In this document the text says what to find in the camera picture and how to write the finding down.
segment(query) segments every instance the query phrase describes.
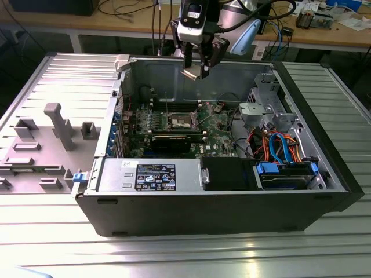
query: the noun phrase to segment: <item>black box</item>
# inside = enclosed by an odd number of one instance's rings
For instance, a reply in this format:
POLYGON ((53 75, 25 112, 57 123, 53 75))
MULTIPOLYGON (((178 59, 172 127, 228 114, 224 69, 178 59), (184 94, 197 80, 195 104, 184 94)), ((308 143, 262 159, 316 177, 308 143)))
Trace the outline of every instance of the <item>black box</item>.
POLYGON ((99 0, 9 0, 15 12, 64 13, 91 16, 99 0))

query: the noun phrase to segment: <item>side panel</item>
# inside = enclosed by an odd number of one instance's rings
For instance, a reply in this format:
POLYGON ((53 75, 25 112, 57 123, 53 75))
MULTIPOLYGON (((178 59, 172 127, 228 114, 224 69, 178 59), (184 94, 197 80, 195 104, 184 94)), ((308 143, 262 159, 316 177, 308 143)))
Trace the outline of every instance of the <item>side panel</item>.
POLYGON ((349 193, 80 196, 101 236, 303 231, 349 193))
POLYGON ((280 62, 276 63, 275 67, 282 81, 281 86, 284 87, 285 93, 289 94, 288 97, 296 108, 295 112, 298 114, 299 118, 302 118, 305 121, 305 123, 303 123, 304 127, 307 128, 314 137, 314 140, 318 143, 321 151, 328 160, 342 186, 352 193, 348 196, 349 199, 333 209, 333 211, 343 211, 360 199, 364 195, 364 192, 357 183, 352 172, 350 172, 348 166, 345 164, 343 158, 340 156, 334 143, 323 129, 321 123, 313 113, 294 80, 290 77, 290 73, 288 73, 285 66, 280 62))

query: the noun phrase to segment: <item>blue latch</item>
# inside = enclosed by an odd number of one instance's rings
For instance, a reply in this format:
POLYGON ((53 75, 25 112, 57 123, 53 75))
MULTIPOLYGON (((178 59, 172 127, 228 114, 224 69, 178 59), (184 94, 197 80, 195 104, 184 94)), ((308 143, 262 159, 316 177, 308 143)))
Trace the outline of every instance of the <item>blue latch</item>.
POLYGON ((318 173, 318 167, 315 163, 311 163, 311 168, 315 174, 318 173))
POLYGON ((268 173, 268 174, 276 174, 279 173, 279 168, 274 163, 259 163, 257 166, 258 174, 261 173, 268 173))
POLYGON ((72 180, 74 182, 86 182, 88 181, 88 172, 75 173, 72 180))

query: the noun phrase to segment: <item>warning label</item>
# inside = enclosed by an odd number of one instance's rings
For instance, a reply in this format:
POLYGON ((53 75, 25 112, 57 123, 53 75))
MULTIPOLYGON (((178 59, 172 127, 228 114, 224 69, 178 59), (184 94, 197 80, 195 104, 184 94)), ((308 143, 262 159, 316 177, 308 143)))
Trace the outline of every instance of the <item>warning label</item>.
POLYGON ((137 191, 175 191, 175 165, 138 165, 135 189, 137 191))

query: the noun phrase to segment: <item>workbench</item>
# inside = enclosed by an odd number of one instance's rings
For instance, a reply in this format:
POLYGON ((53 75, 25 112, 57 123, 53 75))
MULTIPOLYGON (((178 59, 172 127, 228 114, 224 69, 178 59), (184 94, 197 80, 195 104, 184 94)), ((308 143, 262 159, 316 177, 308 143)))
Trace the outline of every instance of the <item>workbench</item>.
MULTIPOLYGON (((115 5, 135 3, 134 0, 115 0, 115 5)), ((152 4, 149 0, 143 0, 134 7, 128 7, 127 11, 143 8, 152 4)), ((80 35, 96 36, 115 36, 129 38, 151 38, 151 19, 152 9, 144 9, 133 14, 134 23, 122 20, 115 16, 103 14, 96 10, 92 16, 73 16, 66 14, 43 14, 43 13, 19 13, 14 12, 8 6, 12 15, 29 31, 51 32, 67 34, 76 53, 83 53, 83 46, 79 39, 80 35)), ((108 3, 102 7, 104 11, 112 13, 112 6, 108 3)), ((371 13, 370 8, 362 6, 360 13, 371 13)), ((177 17, 179 6, 173 5, 173 17, 177 17)), ((170 5, 163 5, 161 15, 161 33, 165 31, 166 24, 170 16, 170 5)), ((294 29, 290 47, 301 49, 321 49, 349 52, 366 52, 371 45, 371 31, 365 29, 355 31, 339 23, 334 23, 331 30, 321 28, 310 28, 308 30, 295 27, 295 17, 289 16, 282 19, 284 26, 294 29)), ((0 8, 0 29, 20 30, 21 28, 7 14, 3 7, 0 8)), ((158 12, 155 18, 155 38, 158 37, 158 12)), ((171 32, 168 30, 167 39, 172 39, 171 32)), ((264 50, 272 45, 277 36, 274 34, 272 26, 265 28, 263 35, 257 35, 253 58, 261 60, 264 50)))

